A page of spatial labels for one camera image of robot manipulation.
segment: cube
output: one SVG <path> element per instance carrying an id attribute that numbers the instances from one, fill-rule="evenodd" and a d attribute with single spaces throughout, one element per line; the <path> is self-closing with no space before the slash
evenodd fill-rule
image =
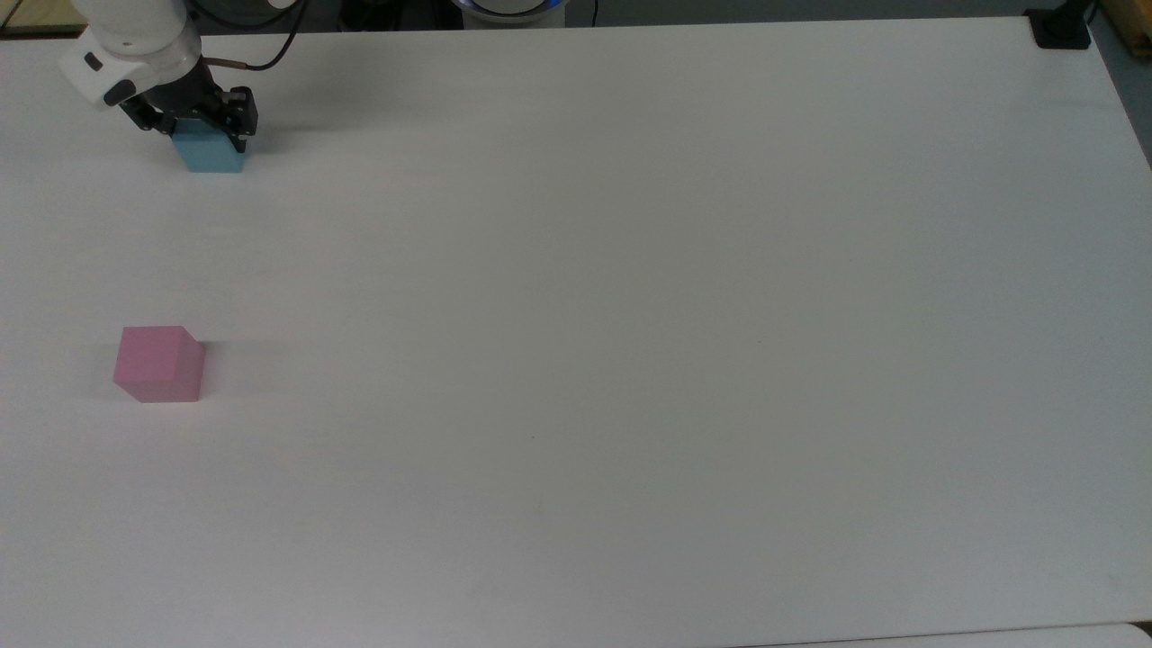
<path id="1" fill-rule="evenodd" d="M 200 399 L 204 345 L 183 326 L 126 326 L 113 382 L 141 402 Z"/>
<path id="2" fill-rule="evenodd" d="M 240 173 L 244 155 L 236 152 L 232 140 L 198 119 L 176 120 L 172 144 L 192 173 Z"/>

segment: table surface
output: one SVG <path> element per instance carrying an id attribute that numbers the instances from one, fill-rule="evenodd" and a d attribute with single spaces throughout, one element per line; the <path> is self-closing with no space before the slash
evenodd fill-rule
<path id="1" fill-rule="evenodd" d="M 304 35 L 191 175 L 66 46 L 0 43 L 6 648 L 1152 618 L 1152 174 L 1094 50 Z M 203 401 L 112 383 L 161 324 Z"/>

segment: wooden edge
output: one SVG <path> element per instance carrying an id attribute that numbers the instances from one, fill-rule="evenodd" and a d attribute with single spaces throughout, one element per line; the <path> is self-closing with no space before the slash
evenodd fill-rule
<path id="1" fill-rule="evenodd" d="M 1120 38 L 1137 56 L 1152 56 L 1152 0 L 1100 0 Z"/>

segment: cable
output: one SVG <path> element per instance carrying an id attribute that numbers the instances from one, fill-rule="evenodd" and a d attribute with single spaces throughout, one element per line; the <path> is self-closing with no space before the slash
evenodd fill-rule
<path id="1" fill-rule="evenodd" d="M 300 0 L 297 0 L 296 5 L 293 5 L 291 7 L 286 7 L 285 9 L 281 9 L 280 12 L 276 13 L 276 15 L 272 16 L 271 18 L 263 20 L 263 21 L 256 22 L 256 23 L 236 23 L 236 22 L 232 22 L 229 20 L 221 18 L 220 16 L 218 16 L 218 15 L 213 14 L 212 12 L 205 9 L 204 6 L 199 3 L 199 0 L 188 0 L 188 3 L 192 6 L 192 9 L 195 9 L 197 14 L 206 17 L 207 20 L 217 23 L 220 27 L 226 27 L 228 29 L 235 29 L 236 31 L 256 31 L 258 29 L 264 29 L 266 27 L 272 27 L 273 24 L 275 24 L 276 22 L 279 22 L 280 18 L 287 16 L 293 9 L 296 8 L 296 5 L 300 3 Z"/>
<path id="2" fill-rule="evenodd" d="M 296 32 L 300 31 L 300 23 L 304 20 L 304 12 L 308 10 L 308 3 L 310 0 L 298 0 L 296 5 L 300 6 L 300 13 L 296 14 L 296 20 L 291 23 L 291 30 L 288 32 L 288 38 L 285 39 L 285 44 L 276 52 L 276 55 L 272 58 L 271 61 L 264 63 L 263 66 L 253 66 L 251 63 L 245 63 L 242 61 L 233 61 L 229 59 L 209 59 L 205 56 L 204 65 L 217 66 L 221 68 L 233 68 L 233 69 L 247 69 L 250 71 L 264 71 L 272 66 L 280 62 L 280 59 L 285 58 L 288 53 L 288 47 L 291 46 L 291 42 L 296 39 Z"/>

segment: pink cube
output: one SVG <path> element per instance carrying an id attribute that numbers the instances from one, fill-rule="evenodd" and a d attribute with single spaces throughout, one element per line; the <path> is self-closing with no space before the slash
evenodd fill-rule
<path id="1" fill-rule="evenodd" d="M 204 345 L 183 326 L 124 326 L 113 382 L 141 402 L 200 399 Z"/>

